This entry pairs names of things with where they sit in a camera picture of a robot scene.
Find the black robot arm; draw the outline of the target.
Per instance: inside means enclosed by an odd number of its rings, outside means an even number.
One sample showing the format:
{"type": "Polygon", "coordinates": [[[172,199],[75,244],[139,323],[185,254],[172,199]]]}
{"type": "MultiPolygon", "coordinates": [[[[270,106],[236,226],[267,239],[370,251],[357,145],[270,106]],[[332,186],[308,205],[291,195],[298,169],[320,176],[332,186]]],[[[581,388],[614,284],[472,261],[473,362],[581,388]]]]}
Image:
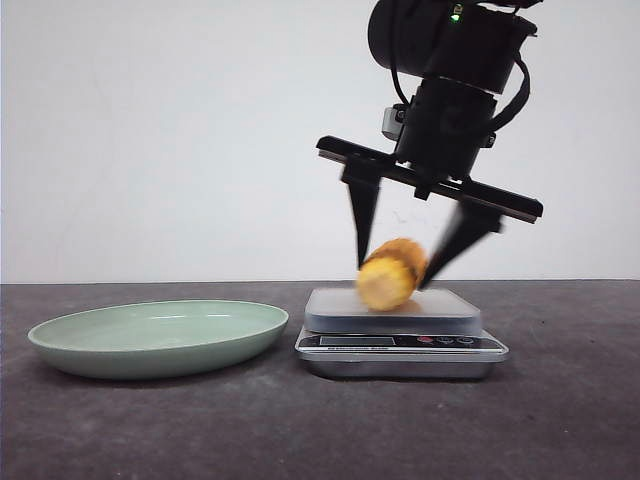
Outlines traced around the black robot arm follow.
{"type": "Polygon", "coordinates": [[[497,104],[514,69],[524,69],[520,49],[537,28],[522,18],[523,1],[380,1],[368,23],[375,61],[393,76],[418,77],[411,97],[384,114],[382,131],[395,147],[384,153],[334,136],[318,140],[322,157],[343,165],[357,238],[357,257],[367,255],[379,186],[390,179],[414,190],[454,199],[454,215],[426,266],[428,284],[451,260],[503,217],[529,223],[543,213],[532,198],[476,182],[471,170],[479,151],[523,109],[529,77],[504,107],[497,104]]]}

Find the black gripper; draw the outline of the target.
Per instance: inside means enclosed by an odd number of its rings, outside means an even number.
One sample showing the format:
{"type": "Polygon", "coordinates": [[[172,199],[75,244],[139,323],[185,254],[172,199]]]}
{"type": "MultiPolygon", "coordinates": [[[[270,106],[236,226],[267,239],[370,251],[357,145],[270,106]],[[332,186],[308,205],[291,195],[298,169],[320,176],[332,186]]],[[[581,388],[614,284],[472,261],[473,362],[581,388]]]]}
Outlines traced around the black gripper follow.
{"type": "Polygon", "coordinates": [[[335,136],[316,145],[320,156],[343,165],[357,242],[357,265],[364,263],[381,180],[408,185],[418,198],[430,194],[459,202],[418,286],[424,290],[444,267],[489,233],[499,233],[502,215],[533,223],[542,204],[522,194],[479,183],[471,170],[479,152],[495,141],[526,101],[516,97],[500,113],[491,92],[446,79],[426,79],[409,106],[391,109],[399,126],[394,150],[385,153],[335,136]]]}

